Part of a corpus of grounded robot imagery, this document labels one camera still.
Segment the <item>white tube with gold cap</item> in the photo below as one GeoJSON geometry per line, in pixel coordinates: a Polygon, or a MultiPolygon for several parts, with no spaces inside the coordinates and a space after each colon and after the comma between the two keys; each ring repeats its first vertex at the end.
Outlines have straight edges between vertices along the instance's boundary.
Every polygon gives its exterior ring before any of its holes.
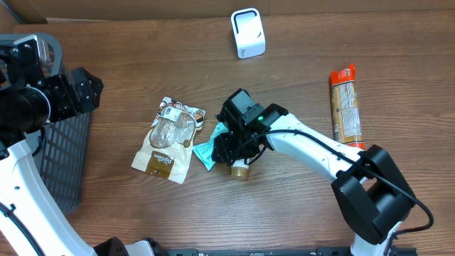
{"type": "Polygon", "coordinates": [[[246,181],[249,178],[249,159],[239,159],[230,167],[230,177],[236,181],[246,181]]]}

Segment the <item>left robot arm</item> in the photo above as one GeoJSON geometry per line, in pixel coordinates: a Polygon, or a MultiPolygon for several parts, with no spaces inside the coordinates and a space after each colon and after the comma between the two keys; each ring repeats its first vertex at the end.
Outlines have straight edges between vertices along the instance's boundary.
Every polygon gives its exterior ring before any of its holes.
{"type": "Polygon", "coordinates": [[[61,44],[45,33],[2,34],[1,232],[18,255],[160,255],[148,238],[125,245],[112,237],[87,244],[46,187],[28,134],[97,109],[102,81],[84,68],[62,71],[61,44]]]}

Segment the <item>mint green wipes packet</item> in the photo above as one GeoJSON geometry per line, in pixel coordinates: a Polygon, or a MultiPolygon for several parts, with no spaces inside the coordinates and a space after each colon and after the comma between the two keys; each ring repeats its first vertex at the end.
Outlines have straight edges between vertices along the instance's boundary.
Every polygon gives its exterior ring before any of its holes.
{"type": "Polygon", "coordinates": [[[202,161],[204,166],[206,167],[207,171],[210,171],[214,165],[215,162],[212,160],[212,153],[214,149],[214,139],[222,134],[226,133],[228,131],[228,128],[222,123],[218,122],[218,124],[215,126],[213,133],[210,135],[210,139],[208,142],[204,142],[202,144],[195,145],[193,147],[193,152],[195,155],[202,161]]]}

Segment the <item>orange spaghetti packet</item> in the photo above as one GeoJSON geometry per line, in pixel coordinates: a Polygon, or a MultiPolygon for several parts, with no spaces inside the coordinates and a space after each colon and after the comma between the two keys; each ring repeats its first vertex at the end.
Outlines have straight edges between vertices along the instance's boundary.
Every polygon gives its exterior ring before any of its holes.
{"type": "Polygon", "coordinates": [[[329,77],[329,87],[335,140],[364,150],[354,64],[334,70],[329,77]]]}

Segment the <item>brown clear snack bag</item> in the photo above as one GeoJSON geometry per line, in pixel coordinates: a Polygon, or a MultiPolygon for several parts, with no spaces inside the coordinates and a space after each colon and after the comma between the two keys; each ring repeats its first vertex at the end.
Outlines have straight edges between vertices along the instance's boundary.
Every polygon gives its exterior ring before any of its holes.
{"type": "Polygon", "coordinates": [[[164,97],[132,168],[182,184],[191,164],[194,136],[204,121],[205,110],[164,97]]]}

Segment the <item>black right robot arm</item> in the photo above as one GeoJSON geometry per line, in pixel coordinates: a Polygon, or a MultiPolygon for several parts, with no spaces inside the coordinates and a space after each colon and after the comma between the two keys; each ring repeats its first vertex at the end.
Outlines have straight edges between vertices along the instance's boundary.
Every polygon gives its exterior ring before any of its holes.
{"type": "Polygon", "coordinates": [[[266,149],[299,160],[330,183],[355,233],[350,254],[393,254],[392,241],[414,207],[415,195],[386,150],[337,142],[277,104],[263,107],[254,102],[243,89],[223,103],[216,118],[227,131],[214,139],[213,161],[252,164],[266,149]]]}

